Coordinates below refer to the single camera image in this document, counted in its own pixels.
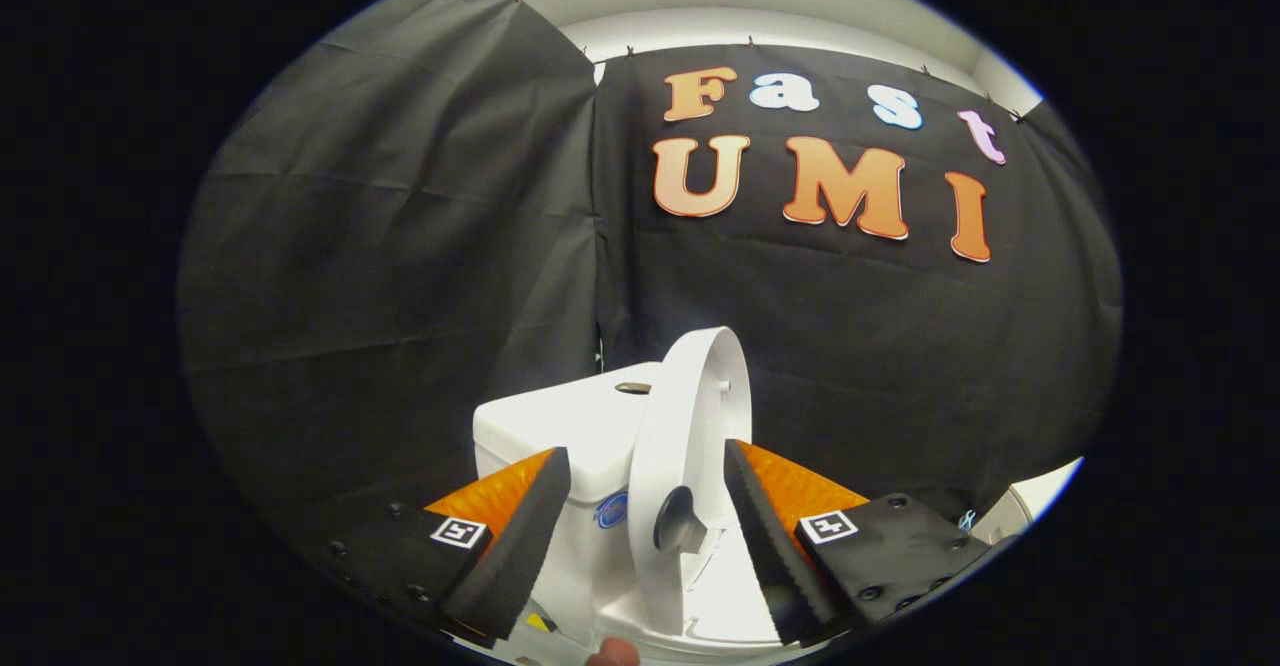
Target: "white plastic part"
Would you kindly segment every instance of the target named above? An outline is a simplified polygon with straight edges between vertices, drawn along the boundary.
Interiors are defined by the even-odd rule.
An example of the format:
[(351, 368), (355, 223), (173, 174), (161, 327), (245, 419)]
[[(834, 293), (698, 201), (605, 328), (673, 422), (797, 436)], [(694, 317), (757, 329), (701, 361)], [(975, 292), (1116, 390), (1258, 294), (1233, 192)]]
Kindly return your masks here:
[(635, 588), (626, 520), (602, 528), (596, 508), (627, 488), (631, 446), (648, 397), (617, 391), (650, 383), (662, 364), (639, 364), (588, 379), (492, 401), (476, 409), (480, 478), (548, 448), (568, 450), (570, 492), (532, 599), (582, 644), (595, 639), (599, 608)]
[(627, 538), (648, 625), (662, 634), (685, 631), (685, 588), (710, 557), (686, 558), (654, 543), (658, 512), (672, 489), (694, 493), (694, 514), (708, 529), (724, 529), (733, 503), (724, 487), (724, 439), (751, 441), (751, 389), (746, 359), (727, 328), (682, 336), (667, 352), (649, 393), (631, 455)]
[[(649, 393), (620, 392), (621, 383)], [(724, 439), (751, 439), (746, 360), (731, 329), (686, 334), (660, 364), (485, 403), (474, 428), (481, 478), (563, 446), (572, 479), (532, 592), (558, 630), (517, 629), (525, 651), (494, 656), (549, 663), (581, 648), (585, 661), (605, 635), (634, 642), (645, 663), (764, 666), (799, 654), (777, 639), (723, 483)], [(708, 529), (696, 553), (653, 544), (657, 511), (677, 485), (691, 489)], [(623, 492), (625, 520), (602, 528), (598, 511)]]

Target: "black fabric backdrop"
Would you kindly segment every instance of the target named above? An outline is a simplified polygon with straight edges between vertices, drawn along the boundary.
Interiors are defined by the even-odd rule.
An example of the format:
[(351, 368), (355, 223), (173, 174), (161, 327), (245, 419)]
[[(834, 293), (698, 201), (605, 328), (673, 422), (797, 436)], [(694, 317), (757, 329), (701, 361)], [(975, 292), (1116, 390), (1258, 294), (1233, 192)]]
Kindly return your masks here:
[[(719, 67), (737, 79), (712, 114), (663, 120), (666, 77)], [(818, 109), (751, 104), (755, 77), (769, 73), (808, 78)], [(911, 93), (923, 127), (874, 117), (872, 85)], [(996, 129), (1005, 165), (982, 155), (963, 110)], [(748, 357), (756, 443), (870, 498), (915, 493), (948, 517), (1083, 453), (1119, 352), (1120, 273), (1093, 177), (1048, 110), (1015, 124), (965, 88), (809, 47), (677, 47), (607, 63), (593, 133), (608, 369), (728, 325)], [(699, 142), (687, 169), (696, 192), (714, 179), (707, 142), (719, 134), (750, 138), (732, 205), (700, 219), (662, 210), (654, 142)], [(869, 147), (901, 155), (909, 237), (783, 218), (792, 136), (827, 140), (846, 168)], [(950, 170), (987, 188), (986, 264), (951, 251)]]
[[(663, 78), (728, 65), (708, 118), (666, 124)], [(746, 95), (809, 78), (808, 114)], [(870, 113), (905, 88), (925, 124)], [(974, 146), (956, 110), (996, 129)], [(733, 205), (681, 219), (653, 201), (659, 138), (751, 138)], [(787, 222), (790, 136), (846, 165), (906, 159), (910, 237)], [(988, 264), (950, 248), (946, 170), (986, 184)], [(948, 517), (1083, 452), (1111, 380), (1119, 269), (1097, 186), (1060, 119), (1015, 126), (973, 93), (804, 47), (681, 47), (593, 68), (517, 0), (383, 0), (266, 88), (192, 211), (178, 284), (187, 375), (251, 502), (314, 544), (392, 499), (475, 478), (472, 410), (660, 360), (728, 325), (753, 382), (755, 442), (869, 497)]]
[(479, 403), (598, 370), (594, 87), (516, 0), (383, 0), (238, 124), (180, 330), (197, 414), (276, 526), (461, 488)]

